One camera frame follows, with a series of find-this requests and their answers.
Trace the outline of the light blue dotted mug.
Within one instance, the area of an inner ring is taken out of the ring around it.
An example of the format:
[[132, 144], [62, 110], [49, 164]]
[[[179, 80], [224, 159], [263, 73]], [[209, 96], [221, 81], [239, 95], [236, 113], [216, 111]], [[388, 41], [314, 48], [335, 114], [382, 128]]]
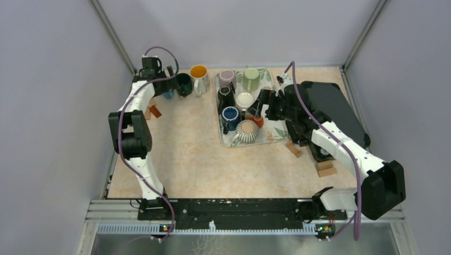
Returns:
[[168, 91], [168, 92], [165, 92], [165, 93], [162, 94], [162, 96], [163, 96], [164, 98], [168, 99], [168, 100], [171, 100], [171, 99], [174, 98], [174, 91], [173, 91], [173, 90], [170, 90], [170, 91]]

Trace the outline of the dark green mug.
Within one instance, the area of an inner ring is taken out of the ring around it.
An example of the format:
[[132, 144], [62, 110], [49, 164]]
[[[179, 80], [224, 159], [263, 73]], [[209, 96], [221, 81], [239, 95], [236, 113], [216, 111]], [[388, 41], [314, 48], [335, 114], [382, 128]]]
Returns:
[[187, 73], [179, 73], [176, 76], [176, 81], [178, 84], [177, 93], [179, 96], [187, 97], [193, 91], [193, 83], [191, 76]]

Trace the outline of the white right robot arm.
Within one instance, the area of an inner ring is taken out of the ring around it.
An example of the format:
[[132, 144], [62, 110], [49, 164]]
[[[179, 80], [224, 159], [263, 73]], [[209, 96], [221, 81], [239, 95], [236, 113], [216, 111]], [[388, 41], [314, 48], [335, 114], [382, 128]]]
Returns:
[[307, 145], [317, 162], [334, 159], [356, 178], [355, 188], [326, 188], [313, 202], [312, 213], [326, 219], [335, 210], [358, 211], [379, 219], [406, 199], [403, 166], [368, 151], [369, 135], [335, 83], [278, 77], [279, 90], [261, 89], [249, 112], [283, 121], [290, 138]]

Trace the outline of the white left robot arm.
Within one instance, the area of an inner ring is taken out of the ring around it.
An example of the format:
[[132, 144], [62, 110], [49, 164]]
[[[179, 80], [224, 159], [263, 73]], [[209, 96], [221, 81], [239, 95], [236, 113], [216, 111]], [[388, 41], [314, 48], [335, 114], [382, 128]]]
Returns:
[[143, 56], [142, 69], [134, 77], [126, 102], [116, 112], [108, 115], [111, 137], [115, 152], [124, 164], [135, 174], [142, 191], [142, 210], [150, 209], [157, 219], [170, 214], [170, 205], [165, 202], [164, 186], [156, 175], [151, 159], [152, 135], [147, 125], [145, 112], [155, 96], [175, 88], [168, 66], [165, 73], [157, 56]]

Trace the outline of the white ribbed mug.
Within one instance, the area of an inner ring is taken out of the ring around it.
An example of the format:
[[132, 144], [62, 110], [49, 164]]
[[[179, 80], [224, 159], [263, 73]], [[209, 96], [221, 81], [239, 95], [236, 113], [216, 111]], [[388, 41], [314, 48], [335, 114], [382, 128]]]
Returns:
[[251, 93], [242, 92], [236, 96], [235, 102], [236, 107], [240, 111], [246, 111], [248, 107], [250, 107], [254, 102], [254, 97]]

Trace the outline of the light green mug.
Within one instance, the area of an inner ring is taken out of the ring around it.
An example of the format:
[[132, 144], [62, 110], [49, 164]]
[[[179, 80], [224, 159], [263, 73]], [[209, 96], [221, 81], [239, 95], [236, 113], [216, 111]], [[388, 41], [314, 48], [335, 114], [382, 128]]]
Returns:
[[260, 86], [260, 72], [257, 68], [247, 68], [243, 72], [243, 89], [249, 93], [256, 91]]

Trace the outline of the black octagonal mug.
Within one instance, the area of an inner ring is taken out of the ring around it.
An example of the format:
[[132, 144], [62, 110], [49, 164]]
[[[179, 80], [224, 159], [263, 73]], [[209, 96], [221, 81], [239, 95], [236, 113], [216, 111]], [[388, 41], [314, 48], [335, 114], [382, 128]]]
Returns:
[[235, 89], [233, 86], [225, 85], [221, 86], [218, 90], [218, 114], [229, 106], [235, 107]]

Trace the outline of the lilac mug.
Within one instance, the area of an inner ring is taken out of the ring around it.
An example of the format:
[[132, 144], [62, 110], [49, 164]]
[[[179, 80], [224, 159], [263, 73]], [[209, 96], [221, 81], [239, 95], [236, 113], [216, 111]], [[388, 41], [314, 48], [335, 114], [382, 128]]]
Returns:
[[232, 69], [224, 69], [221, 70], [218, 74], [219, 78], [219, 86], [230, 86], [232, 83], [232, 87], [236, 89], [236, 74]]

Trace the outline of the small orange cup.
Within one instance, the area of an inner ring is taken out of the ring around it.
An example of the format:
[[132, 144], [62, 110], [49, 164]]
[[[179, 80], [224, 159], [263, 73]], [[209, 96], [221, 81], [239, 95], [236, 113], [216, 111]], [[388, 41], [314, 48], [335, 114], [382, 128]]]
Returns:
[[255, 117], [255, 116], [251, 116], [249, 118], [247, 118], [250, 121], [253, 121], [259, 129], [261, 129], [264, 125], [264, 118], [263, 117]]

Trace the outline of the floral white serving tray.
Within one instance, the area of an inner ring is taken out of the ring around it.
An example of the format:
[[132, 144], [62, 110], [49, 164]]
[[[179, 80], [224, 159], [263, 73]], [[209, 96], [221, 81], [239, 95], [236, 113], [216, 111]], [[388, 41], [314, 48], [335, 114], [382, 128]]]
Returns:
[[[279, 86], [274, 83], [274, 77], [269, 69], [265, 67], [258, 67], [257, 70], [260, 73], [258, 82], [259, 87], [250, 93], [253, 96], [253, 99], [257, 99], [261, 89], [277, 91], [279, 88]], [[246, 92], [243, 87], [244, 71], [244, 69], [234, 70], [236, 75], [235, 97], [237, 97], [240, 93]], [[263, 124], [259, 125], [259, 135], [256, 140], [249, 143], [249, 145], [279, 142], [288, 137], [288, 131], [283, 121], [270, 121], [265, 117], [265, 111], [267, 109], [268, 105], [264, 105], [261, 111]], [[219, 124], [220, 141], [225, 147], [233, 148], [247, 146], [246, 143], [241, 141], [233, 141], [233, 136], [236, 134], [235, 131], [229, 131], [227, 134], [224, 134], [223, 120], [220, 114], [217, 115], [217, 119]]]

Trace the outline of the tan wooden block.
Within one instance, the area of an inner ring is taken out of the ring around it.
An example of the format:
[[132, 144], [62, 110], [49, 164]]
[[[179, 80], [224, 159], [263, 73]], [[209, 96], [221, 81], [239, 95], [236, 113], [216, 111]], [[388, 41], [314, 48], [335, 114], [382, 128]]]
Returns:
[[145, 112], [144, 112], [144, 116], [146, 120], [150, 120], [151, 119], [151, 112], [150, 112], [150, 108], [146, 108]]

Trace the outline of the light wooden block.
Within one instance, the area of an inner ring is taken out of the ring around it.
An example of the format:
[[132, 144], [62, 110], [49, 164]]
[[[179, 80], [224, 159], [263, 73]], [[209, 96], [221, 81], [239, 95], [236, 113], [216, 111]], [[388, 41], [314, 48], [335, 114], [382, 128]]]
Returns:
[[285, 146], [296, 158], [303, 155], [303, 152], [299, 150], [292, 141], [288, 141]]

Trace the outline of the black poker chip case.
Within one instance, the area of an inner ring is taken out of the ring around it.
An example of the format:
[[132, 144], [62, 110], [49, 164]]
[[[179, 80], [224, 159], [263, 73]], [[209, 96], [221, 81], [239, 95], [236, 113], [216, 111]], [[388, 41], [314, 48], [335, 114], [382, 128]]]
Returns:
[[369, 135], [336, 83], [303, 81], [299, 88], [307, 93], [310, 110], [323, 112], [362, 148], [369, 147]]

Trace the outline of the stacked wooden blocks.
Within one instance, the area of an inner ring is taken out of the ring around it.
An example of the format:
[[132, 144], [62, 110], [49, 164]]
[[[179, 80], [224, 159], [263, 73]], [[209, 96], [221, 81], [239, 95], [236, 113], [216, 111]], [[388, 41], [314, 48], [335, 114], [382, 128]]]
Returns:
[[331, 160], [317, 162], [315, 167], [319, 177], [331, 176], [338, 173]]

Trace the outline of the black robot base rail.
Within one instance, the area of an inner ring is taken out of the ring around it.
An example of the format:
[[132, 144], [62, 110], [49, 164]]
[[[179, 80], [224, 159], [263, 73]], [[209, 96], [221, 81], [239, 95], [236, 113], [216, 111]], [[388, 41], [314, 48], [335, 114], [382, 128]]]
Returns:
[[295, 230], [314, 220], [345, 220], [344, 211], [327, 211], [319, 199], [163, 199], [139, 203], [138, 220], [174, 222], [177, 230]]

